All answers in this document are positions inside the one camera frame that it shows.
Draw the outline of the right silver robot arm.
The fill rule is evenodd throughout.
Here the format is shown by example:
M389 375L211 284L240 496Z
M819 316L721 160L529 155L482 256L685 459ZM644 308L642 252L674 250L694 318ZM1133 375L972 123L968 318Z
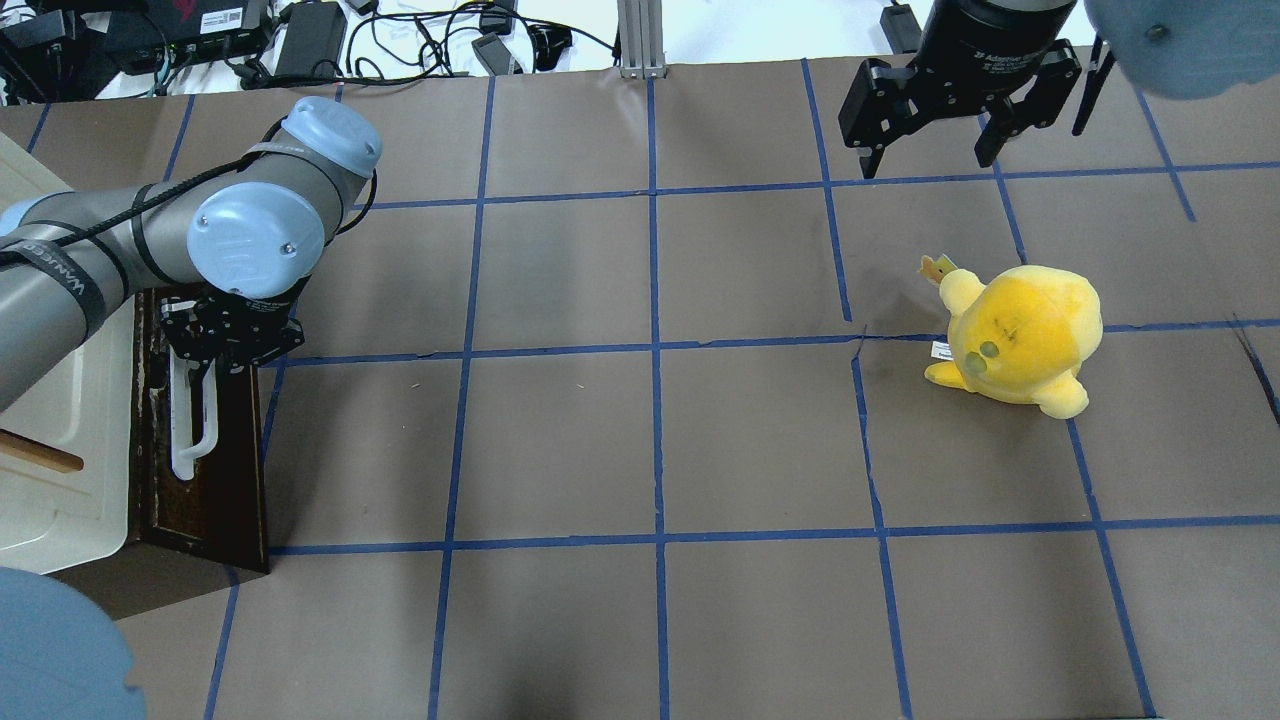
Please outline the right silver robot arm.
M1147 94L1215 97L1277 73L1275 1L1088 1L1094 29L1082 61L1060 32L1071 1L937 1L922 45L901 68L865 59L838 113L861 174L884 150L929 123L987 115L975 160L991 167L1009 140L1052 126L1083 83L1071 132L1088 124L1114 69Z

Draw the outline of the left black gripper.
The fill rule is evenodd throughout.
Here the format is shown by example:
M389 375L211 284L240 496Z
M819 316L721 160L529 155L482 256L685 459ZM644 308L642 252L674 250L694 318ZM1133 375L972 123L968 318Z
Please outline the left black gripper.
M174 352L174 388L198 388L228 372L261 366L305 342L302 325L291 315L301 296L288 290L270 299L251 299L223 290L202 290L193 299L165 297L160 328Z

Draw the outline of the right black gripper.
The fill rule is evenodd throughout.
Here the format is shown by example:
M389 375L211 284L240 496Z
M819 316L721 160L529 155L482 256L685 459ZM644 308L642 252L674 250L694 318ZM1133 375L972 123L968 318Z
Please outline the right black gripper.
M1052 126L1082 73L1074 47L1059 40L1065 20L1065 1L933 3L908 67L868 58L849 87L838 127L861 177L876 178L897 138L940 119L987 110L974 147L982 168L1010 138ZM1032 79L1014 102L1009 96Z

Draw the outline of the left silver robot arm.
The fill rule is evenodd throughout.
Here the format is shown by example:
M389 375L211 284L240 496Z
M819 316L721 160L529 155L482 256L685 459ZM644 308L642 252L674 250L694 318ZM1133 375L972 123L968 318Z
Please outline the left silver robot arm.
M291 316L376 179L384 143L356 110L302 97L242 158L178 183L67 191L3 214L3 406L145 290L198 286L163 313L177 355L233 372L297 348Z

